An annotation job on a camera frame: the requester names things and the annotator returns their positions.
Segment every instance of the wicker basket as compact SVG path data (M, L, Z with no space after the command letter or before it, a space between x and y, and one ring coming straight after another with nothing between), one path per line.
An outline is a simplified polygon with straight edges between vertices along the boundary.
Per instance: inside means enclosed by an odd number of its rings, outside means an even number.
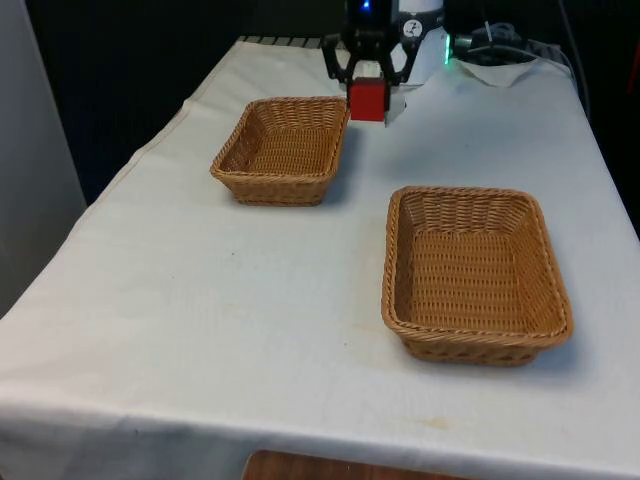
M571 307L536 200L480 188L396 192L382 316L425 360L524 365L565 342Z
M344 98L250 103L211 173L240 203L317 205L338 170L348 120Z

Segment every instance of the red block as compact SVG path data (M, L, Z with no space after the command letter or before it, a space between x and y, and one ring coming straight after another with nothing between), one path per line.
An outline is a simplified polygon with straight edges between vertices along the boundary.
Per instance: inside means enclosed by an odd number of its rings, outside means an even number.
M383 78L357 78L350 92L352 120L384 122L387 84Z

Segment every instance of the green light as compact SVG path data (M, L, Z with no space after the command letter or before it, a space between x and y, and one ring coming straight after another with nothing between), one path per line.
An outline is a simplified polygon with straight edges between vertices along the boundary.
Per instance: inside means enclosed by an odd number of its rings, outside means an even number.
M451 57L451 36L447 35L447 40L444 45L444 64L447 65L449 63L449 58Z

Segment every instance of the wooden surface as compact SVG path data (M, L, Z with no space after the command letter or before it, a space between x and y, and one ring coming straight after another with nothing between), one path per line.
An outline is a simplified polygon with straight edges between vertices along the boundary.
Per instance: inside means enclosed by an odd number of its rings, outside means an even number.
M277 452L251 456L243 480L463 480Z

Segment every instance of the table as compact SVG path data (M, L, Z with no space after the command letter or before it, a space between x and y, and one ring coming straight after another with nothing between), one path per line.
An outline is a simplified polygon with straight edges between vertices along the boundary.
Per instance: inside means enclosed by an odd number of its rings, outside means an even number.
M242 480L464 480L444 475L279 452L249 458Z
M212 158L246 103L339 93L321 53L239 43L0 322L5 480L239 478L261 449L455 476L640 478L640 248L570 80L456 64L349 126L311 209L237 205ZM573 304L519 369L408 356L380 316L404 185L536 196Z

